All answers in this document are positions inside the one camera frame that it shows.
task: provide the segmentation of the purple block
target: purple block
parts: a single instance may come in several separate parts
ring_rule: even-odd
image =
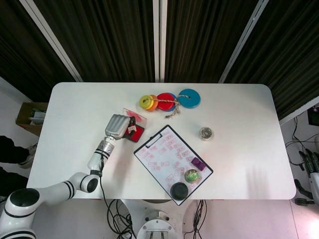
[[[206,167],[206,165],[198,158],[193,158],[191,164],[194,165],[199,171],[203,171],[203,169]]]

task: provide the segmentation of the curtain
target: curtain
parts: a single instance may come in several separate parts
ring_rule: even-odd
[[[169,0],[165,81],[217,83],[258,0]]]
[[[0,1],[0,76],[33,101],[74,81],[19,1]]]
[[[152,0],[35,0],[87,82],[154,82]]]
[[[225,83],[267,85],[279,119],[319,95],[319,1],[270,0]]]

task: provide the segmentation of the green ball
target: green ball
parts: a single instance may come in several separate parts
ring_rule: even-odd
[[[199,174],[197,170],[189,169],[185,172],[184,177],[187,183],[193,183],[199,178]]]

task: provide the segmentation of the string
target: string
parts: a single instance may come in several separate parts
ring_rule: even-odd
[[[169,118],[172,118],[175,114],[178,114],[178,115],[180,114],[180,110],[179,110],[180,103],[178,101],[179,97],[186,97],[186,98],[190,99],[190,97],[187,96],[187,95],[178,95],[177,98],[175,100],[173,100],[173,101],[171,101],[171,100],[159,100],[159,99],[152,99],[152,100],[153,101],[158,101],[158,102],[173,102],[173,103],[175,103],[174,111],[170,115],[164,117],[165,119],[169,119]],[[143,100],[143,102],[149,101],[149,100],[151,100],[151,99],[147,98],[147,99]]]

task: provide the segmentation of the person's leg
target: person's leg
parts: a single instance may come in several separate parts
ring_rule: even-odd
[[[0,162],[2,163],[22,163],[30,155],[29,150],[16,147],[12,139],[0,136]]]
[[[26,188],[28,178],[17,173],[8,173],[0,167],[0,196],[8,197],[14,191]]]

